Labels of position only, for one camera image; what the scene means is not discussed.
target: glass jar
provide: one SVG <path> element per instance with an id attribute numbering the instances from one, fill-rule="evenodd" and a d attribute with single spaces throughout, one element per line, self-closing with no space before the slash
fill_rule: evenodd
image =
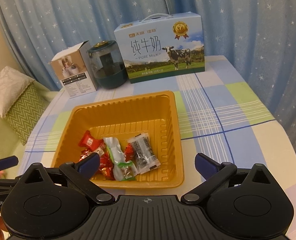
<path id="1" fill-rule="evenodd" d="M 128 79 L 116 41 L 101 41 L 88 50 L 91 72 L 106 89 L 119 87 Z"/>

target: cow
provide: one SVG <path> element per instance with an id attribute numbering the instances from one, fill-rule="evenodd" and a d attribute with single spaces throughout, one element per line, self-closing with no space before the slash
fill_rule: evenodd
<path id="1" fill-rule="evenodd" d="M 175 70 L 178 69 L 178 61 L 179 59 L 183 59 L 186 62 L 186 68 L 188 68 L 188 64 L 191 65 L 191 53 L 190 49 L 173 49 L 174 46 L 167 46 L 162 48 L 168 54 L 170 61 L 174 64 Z"/>

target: pillow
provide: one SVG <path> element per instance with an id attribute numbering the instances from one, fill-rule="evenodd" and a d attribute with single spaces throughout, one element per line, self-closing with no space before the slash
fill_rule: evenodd
<path id="1" fill-rule="evenodd" d="M 2 69 L 0 72 L 0 117 L 7 114 L 18 97 L 33 81 L 33 78 L 11 67 L 6 66 Z"/>
<path id="2" fill-rule="evenodd" d="M 45 111 L 47 103 L 38 94 L 33 84 L 30 84 L 24 93 L 5 115 L 5 120 L 19 136 L 25 145 L 33 128 Z"/>

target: table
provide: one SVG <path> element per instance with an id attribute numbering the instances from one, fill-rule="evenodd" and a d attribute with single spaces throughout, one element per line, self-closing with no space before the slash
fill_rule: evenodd
<path id="1" fill-rule="evenodd" d="M 184 160 L 185 180 L 172 189 L 106 189 L 111 194 L 167 195 L 178 197 L 202 183 L 194 168 L 196 153 L 217 162 L 233 162 L 239 168 L 254 163 L 267 166 L 294 206 L 287 235 L 296 239 L 296 155 L 282 126 L 275 120 L 224 56 L 207 56 L 206 71 L 130 84 L 115 90 L 69 99 L 61 90 L 31 133 L 19 168 L 30 164 L 49 167 L 71 110 L 78 105 L 163 90 L 175 94 Z"/>

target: green chevron cushion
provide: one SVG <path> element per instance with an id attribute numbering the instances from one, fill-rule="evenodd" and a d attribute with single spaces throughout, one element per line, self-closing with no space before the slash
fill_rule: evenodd
<path id="1" fill-rule="evenodd" d="M 33 128 L 47 107 L 33 84 L 17 99 L 5 116 L 21 143 L 25 145 Z"/>

